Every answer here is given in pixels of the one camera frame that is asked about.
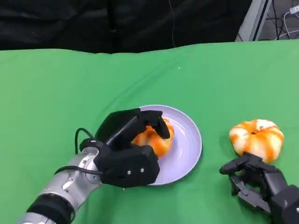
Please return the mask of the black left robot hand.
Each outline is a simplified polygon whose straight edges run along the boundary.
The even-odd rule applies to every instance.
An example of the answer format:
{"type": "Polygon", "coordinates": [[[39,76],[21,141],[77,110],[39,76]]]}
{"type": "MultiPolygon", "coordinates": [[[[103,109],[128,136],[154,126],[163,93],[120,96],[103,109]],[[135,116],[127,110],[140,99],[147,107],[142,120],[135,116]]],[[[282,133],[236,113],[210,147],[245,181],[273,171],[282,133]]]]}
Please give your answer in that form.
{"type": "Polygon", "coordinates": [[[170,132],[162,114],[162,111],[135,108],[112,112],[104,119],[95,134],[103,146],[93,160],[104,184],[130,188],[156,181],[160,167],[153,147],[136,145],[133,140],[147,126],[162,139],[168,139],[170,132]]]}

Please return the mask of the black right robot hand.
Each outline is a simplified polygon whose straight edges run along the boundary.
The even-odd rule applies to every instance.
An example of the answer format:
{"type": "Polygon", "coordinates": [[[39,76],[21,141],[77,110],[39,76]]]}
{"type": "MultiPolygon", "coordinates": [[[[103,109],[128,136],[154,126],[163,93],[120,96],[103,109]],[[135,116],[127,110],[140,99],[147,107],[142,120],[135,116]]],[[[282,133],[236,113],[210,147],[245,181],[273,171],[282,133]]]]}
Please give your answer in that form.
{"type": "Polygon", "coordinates": [[[219,172],[228,175],[232,185],[231,195],[269,215],[270,199],[288,186],[278,168],[249,152],[227,162],[219,172]]]}

